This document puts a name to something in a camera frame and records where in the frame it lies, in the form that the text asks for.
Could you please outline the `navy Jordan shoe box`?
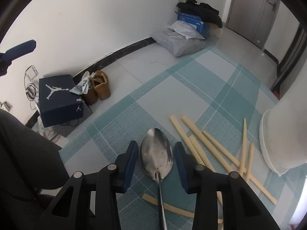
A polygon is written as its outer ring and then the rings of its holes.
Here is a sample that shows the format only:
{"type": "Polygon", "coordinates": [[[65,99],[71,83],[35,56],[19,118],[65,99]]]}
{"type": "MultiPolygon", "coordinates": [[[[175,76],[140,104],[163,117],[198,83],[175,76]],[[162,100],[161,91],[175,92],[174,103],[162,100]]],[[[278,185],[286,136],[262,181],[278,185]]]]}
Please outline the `navy Jordan shoe box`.
{"type": "Polygon", "coordinates": [[[81,96],[71,93],[75,86],[70,74],[39,79],[39,113],[44,127],[56,126],[81,119],[84,102],[81,96]]]}

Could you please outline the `black clothing pile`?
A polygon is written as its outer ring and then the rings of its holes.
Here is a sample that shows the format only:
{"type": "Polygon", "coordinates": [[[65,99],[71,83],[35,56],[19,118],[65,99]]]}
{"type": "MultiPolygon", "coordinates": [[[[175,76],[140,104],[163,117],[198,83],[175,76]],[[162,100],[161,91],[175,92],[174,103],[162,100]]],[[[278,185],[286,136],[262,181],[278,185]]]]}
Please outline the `black clothing pile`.
{"type": "Polygon", "coordinates": [[[207,3],[200,3],[196,0],[186,0],[185,3],[179,2],[176,6],[180,12],[198,16],[203,22],[213,23],[219,28],[223,28],[222,19],[219,17],[220,12],[207,3]]]}

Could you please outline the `wooden chopstick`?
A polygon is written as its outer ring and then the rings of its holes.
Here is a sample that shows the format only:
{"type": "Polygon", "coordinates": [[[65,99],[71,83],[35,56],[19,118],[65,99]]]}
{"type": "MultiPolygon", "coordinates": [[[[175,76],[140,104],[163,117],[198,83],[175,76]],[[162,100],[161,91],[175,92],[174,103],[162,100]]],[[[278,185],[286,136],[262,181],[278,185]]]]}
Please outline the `wooden chopstick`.
{"type": "Polygon", "coordinates": [[[254,157],[254,144],[250,143],[249,157],[248,157],[248,167],[247,167],[247,171],[246,171],[246,181],[249,181],[250,177],[251,177],[253,157],[254,157]]]}
{"type": "MultiPolygon", "coordinates": [[[[211,165],[209,159],[207,158],[207,155],[203,151],[202,147],[200,146],[200,144],[198,143],[196,138],[194,136],[189,136],[188,138],[189,138],[190,142],[192,143],[193,147],[195,148],[196,152],[198,153],[199,157],[201,158],[202,162],[204,163],[204,165],[207,168],[209,168],[211,171],[215,172],[214,167],[211,165]]],[[[222,193],[221,192],[217,192],[217,198],[218,198],[218,201],[221,204],[221,206],[223,206],[222,193]]],[[[223,220],[218,219],[218,223],[222,224],[223,220]]]]}
{"type": "Polygon", "coordinates": [[[219,143],[215,138],[209,135],[206,131],[202,132],[204,136],[206,136],[215,147],[217,147],[234,165],[238,168],[240,167],[240,161],[235,158],[221,143],[219,143]]]}
{"type": "MultiPolygon", "coordinates": [[[[213,156],[221,163],[227,172],[232,172],[232,167],[223,158],[219,151],[213,146],[213,144],[204,136],[203,133],[195,126],[195,124],[186,116],[182,116],[181,120],[185,125],[200,139],[200,141],[207,147],[207,149],[213,154],[213,156]]],[[[267,191],[267,189],[251,174],[250,180],[258,187],[258,189],[274,204],[277,204],[277,200],[267,191]]]]}
{"type": "MultiPolygon", "coordinates": [[[[142,199],[145,200],[146,202],[149,202],[149,203],[155,205],[155,206],[158,205],[158,200],[156,198],[148,195],[148,194],[143,194],[142,199]]],[[[163,206],[164,206],[165,210],[170,211],[172,213],[179,214],[179,215],[182,215],[182,216],[185,216],[185,217],[188,217],[188,218],[192,218],[192,219],[194,218],[193,212],[189,212],[189,211],[171,206],[170,204],[166,204],[166,203],[164,203],[163,206]]]]}
{"type": "Polygon", "coordinates": [[[184,143],[188,147],[191,154],[194,156],[194,158],[196,158],[197,163],[204,165],[204,162],[202,161],[201,157],[197,153],[196,149],[194,148],[194,146],[191,143],[190,139],[188,138],[187,134],[185,133],[185,131],[183,130],[183,128],[181,127],[180,123],[178,122],[178,120],[176,119],[176,117],[174,115],[170,116],[170,121],[172,122],[174,128],[176,129],[176,131],[180,135],[181,139],[184,141],[184,143]]]}
{"type": "Polygon", "coordinates": [[[245,160],[247,151],[247,122],[246,118],[243,119],[243,144],[241,149],[241,160],[239,166],[239,174],[243,176],[245,170],[245,160]]]}

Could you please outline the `metal spoon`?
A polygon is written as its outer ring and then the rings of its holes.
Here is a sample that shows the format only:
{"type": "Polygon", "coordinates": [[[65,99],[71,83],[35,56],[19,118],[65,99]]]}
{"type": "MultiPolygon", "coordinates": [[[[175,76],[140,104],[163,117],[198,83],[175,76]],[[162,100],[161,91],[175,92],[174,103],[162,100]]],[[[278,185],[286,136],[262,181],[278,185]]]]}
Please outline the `metal spoon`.
{"type": "Polygon", "coordinates": [[[173,151],[165,134],[158,128],[151,128],[142,139],[139,161],[144,172],[157,185],[160,229],[167,229],[162,198],[162,180],[173,166],[173,151]]]}

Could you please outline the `brown shoe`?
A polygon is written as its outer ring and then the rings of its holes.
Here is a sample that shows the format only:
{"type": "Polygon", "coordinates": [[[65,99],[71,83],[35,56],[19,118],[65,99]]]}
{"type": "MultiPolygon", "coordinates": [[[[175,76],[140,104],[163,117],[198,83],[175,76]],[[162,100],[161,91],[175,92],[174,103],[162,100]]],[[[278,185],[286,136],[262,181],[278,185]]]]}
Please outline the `brown shoe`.
{"type": "Polygon", "coordinates": [[[109,78],[105,72],[101,70],[96,71],[91,79],[91,83],[101,100],[108,99],[111,96],[109,78]]]}
{"type": "Polygon", "coordinates": [[[91,83],[89,84],[87,94],[82,94],[81,97],[88,106],[95,104],[98,100],[98,95],[91,83]]]}

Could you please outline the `blue cardboard box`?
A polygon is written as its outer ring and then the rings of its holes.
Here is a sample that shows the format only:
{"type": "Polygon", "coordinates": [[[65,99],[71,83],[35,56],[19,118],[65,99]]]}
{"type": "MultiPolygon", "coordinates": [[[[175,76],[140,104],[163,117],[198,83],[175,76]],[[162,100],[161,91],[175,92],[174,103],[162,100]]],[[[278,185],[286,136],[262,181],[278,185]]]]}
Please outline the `blue cardboard box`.
{"type": "Polygon", "coordinates": [[[208,36],[210,25],[202,21],[199,16],[194,16],[186,14],[183,12],[175,12],[177,14],[177,19],[180,21],[185,21],[192,25],[198,33],[200,33],[205,39],[208,36]]]}

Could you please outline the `grey door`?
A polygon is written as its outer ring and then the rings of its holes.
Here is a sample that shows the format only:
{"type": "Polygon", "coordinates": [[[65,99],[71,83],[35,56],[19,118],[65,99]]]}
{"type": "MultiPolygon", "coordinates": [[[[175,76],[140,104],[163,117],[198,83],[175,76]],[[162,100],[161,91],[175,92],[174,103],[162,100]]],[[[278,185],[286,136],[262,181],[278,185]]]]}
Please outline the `grey door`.
{"type": "Polygon", "coordinates": [[[263,49],[278,6],[279,0],[232,0],[226,27],[263,49]]]}

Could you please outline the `white parcel bag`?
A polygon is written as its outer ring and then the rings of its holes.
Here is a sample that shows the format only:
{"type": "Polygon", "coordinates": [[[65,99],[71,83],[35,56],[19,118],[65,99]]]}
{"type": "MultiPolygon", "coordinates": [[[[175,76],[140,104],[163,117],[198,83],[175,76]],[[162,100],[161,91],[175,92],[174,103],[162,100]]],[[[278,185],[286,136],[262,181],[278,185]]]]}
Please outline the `white parcel bag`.
{"type": "Polygon", "coordinates": [[[177,20],[173,24],[168,26],[168,29],[182,35],[185,39],[200,39],[205,40],[205,38],[197,32],[197,30],[185,21],[177,20]]]}

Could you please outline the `white utensil holder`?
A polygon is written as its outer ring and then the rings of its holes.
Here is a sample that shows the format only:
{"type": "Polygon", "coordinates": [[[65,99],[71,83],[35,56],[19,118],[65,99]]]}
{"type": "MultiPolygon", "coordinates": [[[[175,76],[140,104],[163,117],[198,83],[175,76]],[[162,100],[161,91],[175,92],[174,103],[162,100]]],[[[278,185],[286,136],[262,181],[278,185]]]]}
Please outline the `white utensil holder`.
{"type": "Polygon", "coordinates": [[[306,97],[287,94],[265,111],[259,128],[262,155],[278,176],[306,163],[306,97]]]}

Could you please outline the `teal checked tablecloth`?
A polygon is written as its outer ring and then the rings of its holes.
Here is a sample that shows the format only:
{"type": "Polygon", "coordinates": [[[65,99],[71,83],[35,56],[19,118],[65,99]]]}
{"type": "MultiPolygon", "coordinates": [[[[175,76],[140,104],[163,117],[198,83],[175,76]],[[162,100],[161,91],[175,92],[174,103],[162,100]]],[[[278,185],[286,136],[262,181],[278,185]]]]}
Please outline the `teal checked tablecloth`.
{"type": "Polygon", "coordinates": [[[263,113],[278,102],[273,93],[245,67],[210,47],[160,73],[91,120],[60,151],[69,173],[92,173],[115,161],[131,141],[140,143],[151,128],[159,128],[171,144],[181,140],[170,117],[187,116],[232,155],[240,157],[243,130],[255,145],[252,175],[277,200],[251,188],[281,229],[286,229],[299,202],[306,166],[278,176],[266,165],[259,142],[263,113]]]}

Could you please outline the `white wall socket plate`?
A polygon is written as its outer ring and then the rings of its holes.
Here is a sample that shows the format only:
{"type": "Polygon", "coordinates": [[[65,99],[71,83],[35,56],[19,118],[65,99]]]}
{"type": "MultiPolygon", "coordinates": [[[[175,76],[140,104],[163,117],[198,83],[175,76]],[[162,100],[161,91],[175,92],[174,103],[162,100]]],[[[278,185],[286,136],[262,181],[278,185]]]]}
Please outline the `white wall socket plate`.
{"type": "Polygon", "coordinates": [[[38,76],[39,72],[37,71],[34,65],[31,65],[25,70],[24,74],[27,77],[27,79],[30,82],[32,82],[38,76]]]}

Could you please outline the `dark trouser leg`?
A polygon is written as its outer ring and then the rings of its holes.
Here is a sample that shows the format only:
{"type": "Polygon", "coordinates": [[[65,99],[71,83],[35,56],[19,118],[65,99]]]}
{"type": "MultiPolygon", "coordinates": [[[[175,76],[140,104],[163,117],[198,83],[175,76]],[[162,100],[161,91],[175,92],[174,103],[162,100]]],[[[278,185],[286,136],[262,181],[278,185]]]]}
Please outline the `dark trouser leg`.
{"type": "Polygon", "coordinates": [[[1,229],[34,229],[69,175],[60,147],[1,110],[1,229]]]}

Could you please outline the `grey parcel bag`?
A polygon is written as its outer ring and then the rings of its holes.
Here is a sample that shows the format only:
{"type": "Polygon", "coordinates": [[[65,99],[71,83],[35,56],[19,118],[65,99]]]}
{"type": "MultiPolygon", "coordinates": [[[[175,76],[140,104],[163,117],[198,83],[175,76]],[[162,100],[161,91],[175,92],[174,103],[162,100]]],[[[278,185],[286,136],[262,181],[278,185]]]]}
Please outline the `grey parcel bag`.
{"type": "Polygon", "coordinates": [[[175,57],[197,53],[209,45],[216,44],[220,39],[220,37],[216,38],[212,35],[209,35],[207,39],[186,39],[171,30],[156,31],[150,36],[175,57]]]}

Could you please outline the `white printed plastic bag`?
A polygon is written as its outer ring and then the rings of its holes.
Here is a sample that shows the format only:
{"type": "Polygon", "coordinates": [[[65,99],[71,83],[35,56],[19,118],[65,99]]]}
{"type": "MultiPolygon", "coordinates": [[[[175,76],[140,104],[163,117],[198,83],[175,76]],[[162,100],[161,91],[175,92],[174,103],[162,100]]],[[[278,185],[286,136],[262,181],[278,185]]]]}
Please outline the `white printed plastic bag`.
{"type": "Polygon", "coordinates": [[[89,71],[86,71],[82,76],[81,81],[77,85],[75,85],[72,89],[70,89],[69,92],[76,95],[87,94],[91,86],[90,85],[91,79],[94,78],[94,76],[95,76],[94,72],[90,74],[89,71]]]}

